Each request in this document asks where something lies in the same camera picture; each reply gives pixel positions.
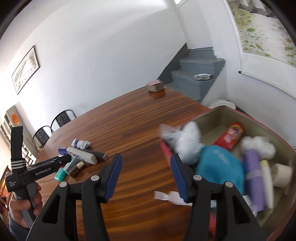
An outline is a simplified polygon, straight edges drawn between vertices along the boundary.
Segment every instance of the sleeve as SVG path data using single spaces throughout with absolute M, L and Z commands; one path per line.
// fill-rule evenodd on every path
M 26 229 L 15 223 L 9 215 L 9 230 L 17 241 L 26 241 L 30 229 Z

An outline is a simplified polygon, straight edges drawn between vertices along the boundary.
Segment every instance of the red chip can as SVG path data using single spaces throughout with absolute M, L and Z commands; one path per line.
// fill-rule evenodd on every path
M 223 147 L 226 150 L 231 151 L 235 144 L 240 140 L 244 134 L 244 128 L 240 123 L 233 123 L 229 129 L 223 133 L 222 136 L 213 144 Z

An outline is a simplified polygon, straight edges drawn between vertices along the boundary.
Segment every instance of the black metal chair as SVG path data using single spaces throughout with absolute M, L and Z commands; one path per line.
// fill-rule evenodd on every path
M 52 133 L 54 132 L 53 129 L 52 129 L 52 125 L 53 125 L 54 121 L 57 121 L 59 127 L 62 127 L 63 125 L 65 125 L 65 124 L 67 124 L 67 123 L 69 123 L 71 121 L 70 117 L 67 114 L 67 111 L 71 111 L 73 113 L 74 117 L 76 118 L 76 115 L 75 115 L 73 110 L 64 110 L 64 111 L 62 111 L 61 113 L 59 113 L 54 118 L 54 120 L 52 121 L 52 124 L 50 125 Z
M 34 138 L 36 137 L 38 139 L 38 141 L 40 142 L 42 148 L 44 147 L 44 145 L 46 144 L 46 142 L 49 140 L 48 134 L 43 129 L 44 127 L 50 128 L 51 132 L 53 133 L 53 131 L 52 131 L 52 129 L 51 129 L 50 126 L 43 126 L 38 131 L 36 131 L 36 133 L 33 135 L 33 139 L 32 139 L 33 142 L 34 142 Z

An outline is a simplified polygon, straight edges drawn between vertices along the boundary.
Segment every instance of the white bottle with yellow cap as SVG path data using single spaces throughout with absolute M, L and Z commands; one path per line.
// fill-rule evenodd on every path
M 260 162 L 261 166 L 261 174 L 264 185 L 264 193 L 265 193 L 265 201 L 266 207 L 268 209 L 274 208 L 274 187 L 272 184 L 272 176 L 269 167 L 269 163 L 267 160 L 263 160 Z

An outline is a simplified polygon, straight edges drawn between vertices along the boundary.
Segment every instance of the tape roll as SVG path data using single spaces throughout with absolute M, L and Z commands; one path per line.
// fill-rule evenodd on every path
M 291 181 L 292 168 L 282 164 L 275 164 L 271 169 L 274 187 L 285 188 Z

